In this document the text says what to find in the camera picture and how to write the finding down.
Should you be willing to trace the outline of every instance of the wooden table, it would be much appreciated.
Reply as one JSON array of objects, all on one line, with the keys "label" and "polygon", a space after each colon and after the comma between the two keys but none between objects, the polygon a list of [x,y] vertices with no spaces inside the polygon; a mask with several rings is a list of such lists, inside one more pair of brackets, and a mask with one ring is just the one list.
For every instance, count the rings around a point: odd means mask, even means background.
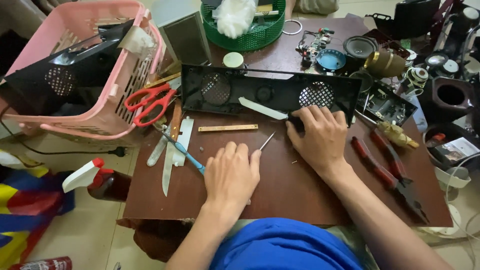
[{"label": "wooden table", "polygon": [[[360,18],[310,19],[302,20],[303,29],[316,31],[320,27],[335,30],[333,37],[345,40],[350,36],[362,35],[368,31]],[[301,34],[282,35],[270,46],[244,55],[245,63],[253,69],[300,72],[301,57],[295,47]],[[329,48],[342,50],[340,41],[334,39]],[[214,64],[221,65],[227,53],[211,44]],[[284,122],[272,121],[262,115],[227,116],[213,113],[186,112],[195,120],[190,139],[189,152],[202,164],[213,156],[228,141],[246,143],[251,150],[258,149],[276,131],[275,136],[263,149],[260,164],[260,183],[240,218],[258,219],[284,217],[311,224],[349,224],[350,218],[332,190],[315,174],[309,165],[293,149]],[[230,124],[259,125],[258,130],[201,133],[199,126]],[[452,220],[430,163],[426,147],[422,144],[413,118],[406,121],[406,133],[420,143],[415,151],[398,149],[410,178],[415,181],[419,201],[431,223],[430,226],[452,226]],[[350,145],[352,136],[363,138],[372,154],[386,166],[384,158],[369,139],[370,128],[357,120],[348,131],[345,157],[365,184],[408,225],[420,225],[415,215],[396,196],[385,190],[383,184],[360,162]],[[147,167],[146,161],[160,139],[159,133],[151,133],[142,144],[132,185],[126,202],[124,218],[178,220],[195,218],[206,199],[203,177],[188,161],[184,167],[173,167],[168,197],[162,192],[162,171],[165,152],[154,167]]]}]

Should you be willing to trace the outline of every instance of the pink plastic basket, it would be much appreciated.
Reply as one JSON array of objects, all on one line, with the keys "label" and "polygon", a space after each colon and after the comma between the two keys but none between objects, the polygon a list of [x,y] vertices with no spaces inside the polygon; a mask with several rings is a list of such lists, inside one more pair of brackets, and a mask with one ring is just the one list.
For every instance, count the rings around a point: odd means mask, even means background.
[{"label": "pink plastic basket", "polygon": [[149,74],[155,73],[163,59],[162,39],[158,29],[148,21],[151,15],[143,4],[134,0],[69,2],[55,8],[35,32],[11,66],[7,75],[56,51],[70,47],[98,34],[99,25],[124,23],[143,27],[157,44],[155,53],[144,60],[123,49],[97,103],[77,116],[26,116],[6,114],[24,130],[40,127],[75,141],[102,140],[103,145],[135,145],[141,142],[133,118],[141,109],[130,112],[124,100],[141,89]]}]

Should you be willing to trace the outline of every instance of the white plastic bag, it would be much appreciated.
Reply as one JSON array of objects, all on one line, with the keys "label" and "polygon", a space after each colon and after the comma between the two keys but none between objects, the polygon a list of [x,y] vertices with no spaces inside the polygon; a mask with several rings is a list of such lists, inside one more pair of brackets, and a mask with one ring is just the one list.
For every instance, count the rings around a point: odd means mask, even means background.
[{"label": "white plastic bag", "polygon": [[255,0],[223,0],[218,6],[218,32],[236,39],[248,32],[255,16]]}]

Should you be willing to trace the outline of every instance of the red can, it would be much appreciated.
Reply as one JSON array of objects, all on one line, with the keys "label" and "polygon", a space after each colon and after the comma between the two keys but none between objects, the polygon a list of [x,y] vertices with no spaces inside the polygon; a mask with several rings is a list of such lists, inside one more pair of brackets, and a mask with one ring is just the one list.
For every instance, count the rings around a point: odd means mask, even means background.
[{"label": "red can", "polygon": [[23,264],[14,264],[8,270],[72,270],[70,257],[44,259]]}]

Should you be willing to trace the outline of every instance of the hand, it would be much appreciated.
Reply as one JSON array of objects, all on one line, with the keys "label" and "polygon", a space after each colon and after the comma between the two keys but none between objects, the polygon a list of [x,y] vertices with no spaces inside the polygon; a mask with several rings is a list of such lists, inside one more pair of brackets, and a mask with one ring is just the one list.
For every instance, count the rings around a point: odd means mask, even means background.
[{"label": "hand", "polygon": [[249,162],[248,147],[234,142],[220,148],[215,158],[210,157],[205,167],[206,205],[231,215],[235,221],[260,181],[260,150]]},{"label": "hand", "polygon": [[287,121],[287,134],[303,159],[322,178],[341,170],[347,163],[343,156],[347,136],[345,114],[331,113],[327,107],[313,105],[292,115],[300,117],[305,126],[305,136],[300,138],[293,124]]}]

